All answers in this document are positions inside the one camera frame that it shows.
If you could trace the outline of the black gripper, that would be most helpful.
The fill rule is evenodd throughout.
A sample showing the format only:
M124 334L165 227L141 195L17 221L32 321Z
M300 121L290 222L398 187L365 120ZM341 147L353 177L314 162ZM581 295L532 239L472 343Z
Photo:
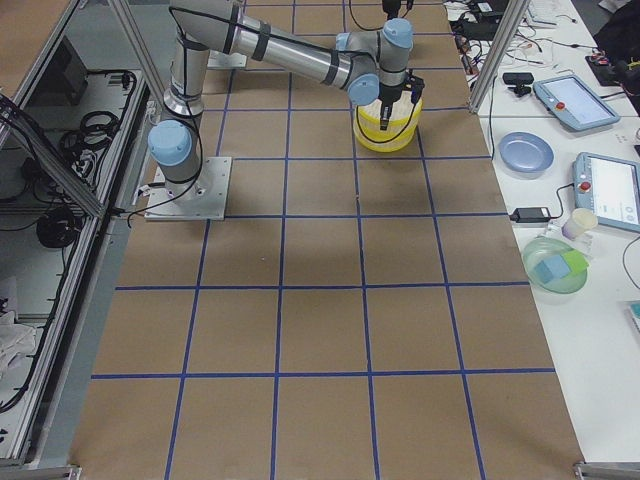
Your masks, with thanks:
M425 81L416 76L412 69L399 72L399 77L391 83L380 83L378 99L381 101L379 125L381 131L389 127L393 104L400 100L402 93L410 93L410 102L415 105L422 97Z

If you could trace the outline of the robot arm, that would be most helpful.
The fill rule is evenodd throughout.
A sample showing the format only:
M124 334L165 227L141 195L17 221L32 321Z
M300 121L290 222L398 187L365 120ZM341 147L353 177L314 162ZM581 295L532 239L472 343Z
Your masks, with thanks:
M356 106L380 101L383 128L403 92L410 92L413 103L421 99L424 82L407 67L413 27L406 19L392 18L378 29L341 34L329 49L246 16L237 1L173 1L169 13L177 44L163 103L174 119L202 113L202 88L213 51L239 53L339 88Z

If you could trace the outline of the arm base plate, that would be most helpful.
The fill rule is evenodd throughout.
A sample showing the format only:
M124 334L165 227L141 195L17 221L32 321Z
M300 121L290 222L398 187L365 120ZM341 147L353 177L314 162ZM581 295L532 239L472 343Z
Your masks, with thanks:
M188 189L189 183L167 183L164 172L157 166L154 181L163 183L163 186L151 190L145 218L153 221L222 221L231 169L231 157L206 157L199 178Z
M220 51L210 50L207 63L208 70L234 70L245 69L247 56L240 53L225 54Z

